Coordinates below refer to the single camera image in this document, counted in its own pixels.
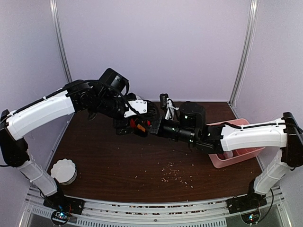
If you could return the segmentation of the black argyle sock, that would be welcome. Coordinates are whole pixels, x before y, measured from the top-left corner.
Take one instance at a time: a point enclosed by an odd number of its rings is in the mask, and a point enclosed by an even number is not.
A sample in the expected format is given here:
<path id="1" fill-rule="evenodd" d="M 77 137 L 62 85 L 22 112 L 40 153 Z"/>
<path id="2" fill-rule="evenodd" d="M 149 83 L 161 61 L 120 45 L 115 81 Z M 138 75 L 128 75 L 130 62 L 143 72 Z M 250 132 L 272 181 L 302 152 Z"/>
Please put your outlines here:
<path id="1" fill-rule="evenodd" d="M 134 135 L 145 138 L 148 136 L 149 128 L 151 127 L 151 121 L 140 120 L 139 118 L 131 119 L 130 127 Z"/>

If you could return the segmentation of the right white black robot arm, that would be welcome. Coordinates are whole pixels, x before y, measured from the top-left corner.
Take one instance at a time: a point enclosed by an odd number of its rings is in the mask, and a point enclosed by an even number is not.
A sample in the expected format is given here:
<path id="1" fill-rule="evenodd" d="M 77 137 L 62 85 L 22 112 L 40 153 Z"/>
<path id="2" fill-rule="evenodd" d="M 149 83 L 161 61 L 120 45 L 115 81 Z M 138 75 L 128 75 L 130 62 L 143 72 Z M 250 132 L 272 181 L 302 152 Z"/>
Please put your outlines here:
<path id="1" fill-rule="evenodd" d="M 291 169 L 303 164 L 303 131 L 291 112 L 273 121 L 235 125 L 229 122 L 207 125 L 203 106 L 186 101 L 179 107 L 179 121 L 160 117 L 151 123 L 150 134 L 186 142 L 207 154 L 223 154 L 242 148 L 278 147 L 275 158 L 250 183 L 243 197 L 246 208 L 254 208 L 271 187 Z"/>

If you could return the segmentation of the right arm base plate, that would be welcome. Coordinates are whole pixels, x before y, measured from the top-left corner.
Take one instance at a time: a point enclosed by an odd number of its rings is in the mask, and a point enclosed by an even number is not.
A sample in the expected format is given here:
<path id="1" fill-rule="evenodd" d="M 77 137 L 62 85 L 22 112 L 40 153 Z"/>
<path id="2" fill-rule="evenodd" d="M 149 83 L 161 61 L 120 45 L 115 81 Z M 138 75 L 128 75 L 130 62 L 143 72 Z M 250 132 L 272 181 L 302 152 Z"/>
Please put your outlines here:
<path id="1" fill-rule="evenodd" d="M 230 214 L 258 209 L 260 206 L 267 205 L 264 197 L 258 196 L 240 196 L 226 200 L 227 208 Z"/>

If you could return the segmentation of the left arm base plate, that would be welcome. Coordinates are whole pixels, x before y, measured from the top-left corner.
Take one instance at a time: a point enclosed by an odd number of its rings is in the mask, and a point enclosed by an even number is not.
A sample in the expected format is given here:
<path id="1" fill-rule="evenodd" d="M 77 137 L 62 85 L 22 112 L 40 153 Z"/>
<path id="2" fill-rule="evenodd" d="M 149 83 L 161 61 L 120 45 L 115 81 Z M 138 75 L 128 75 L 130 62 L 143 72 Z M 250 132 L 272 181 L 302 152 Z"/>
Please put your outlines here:
<path id="1" fill-rule="evenodd" d="M 44 199 L 43 205 L 45 207 L 52 208 L 54 210 L 64 211 L 69 214 L 81 215 L 84 208 L 85 201 L 82 199 L 76 199 L 72 197 L 65 197 L 63 202 L 59 205 L 54 205 L 49 202 L 47 198 Z"/>

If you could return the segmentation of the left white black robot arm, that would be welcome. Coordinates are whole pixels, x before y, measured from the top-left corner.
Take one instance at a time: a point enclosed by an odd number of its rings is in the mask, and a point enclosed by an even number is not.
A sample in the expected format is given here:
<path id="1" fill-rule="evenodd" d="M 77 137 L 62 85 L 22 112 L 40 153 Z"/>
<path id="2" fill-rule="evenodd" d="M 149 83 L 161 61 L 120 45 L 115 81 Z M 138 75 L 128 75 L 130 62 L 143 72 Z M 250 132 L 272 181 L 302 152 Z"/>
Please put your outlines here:
<path id="1" fill-rule="evenodd" d="M 129 81 L 108 68 L 99 79 L 76 80 L 15 111 L 5 110 L 0 118 L 0 149 L 7 166 L 17 168 L 58 210 L 68 206 L 58 184 L 28 154 L 26 134 L 63 116 L 87 110 L 89 120 L 104 114 L 115 120 L 151 122 L 157 107 L 128 93 Z"/>

